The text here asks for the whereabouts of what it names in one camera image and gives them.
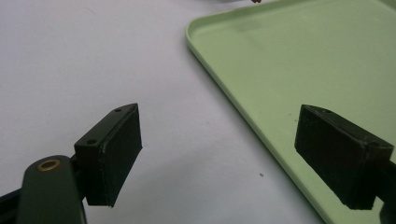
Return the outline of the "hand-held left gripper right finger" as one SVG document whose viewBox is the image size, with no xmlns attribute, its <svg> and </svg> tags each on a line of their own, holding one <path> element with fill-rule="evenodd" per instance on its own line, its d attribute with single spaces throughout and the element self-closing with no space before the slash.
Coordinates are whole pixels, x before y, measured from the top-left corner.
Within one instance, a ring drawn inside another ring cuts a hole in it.
<svg viewBox="0 0 396 224">
<path fill-rule="evenodd" d="M 370 210 L 394 206 L 393 145 L 331 110 L 302 105 L 294 147 L 339 200 Z"/>
</svg>

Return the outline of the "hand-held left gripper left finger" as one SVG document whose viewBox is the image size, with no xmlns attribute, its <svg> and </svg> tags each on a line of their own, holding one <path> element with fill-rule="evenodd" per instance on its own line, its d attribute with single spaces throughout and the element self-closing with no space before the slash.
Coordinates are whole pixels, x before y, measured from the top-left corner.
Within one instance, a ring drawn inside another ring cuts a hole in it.
<svg viewBox="0 0 396 224">
<path fill-rule="evenodd" d="M 138 104 L 110 111 L 74 148 L 87 203 L 113 207 L 142 149 Z"/>
</svg>

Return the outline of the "light green plastic tray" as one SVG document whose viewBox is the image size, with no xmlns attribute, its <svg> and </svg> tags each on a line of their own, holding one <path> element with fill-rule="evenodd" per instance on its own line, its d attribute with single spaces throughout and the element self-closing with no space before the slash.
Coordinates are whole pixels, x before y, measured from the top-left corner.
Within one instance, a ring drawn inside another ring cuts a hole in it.
<svg viewBox="0 0 396 224">
<path fill-rule="evenodd" d="M 380 224 L 350 210 L 294 147 L 302 105 L 394 145 L 396 0 L 275 0 L 204 16 L 188 46 L 327 224 Z"/>
</svg>

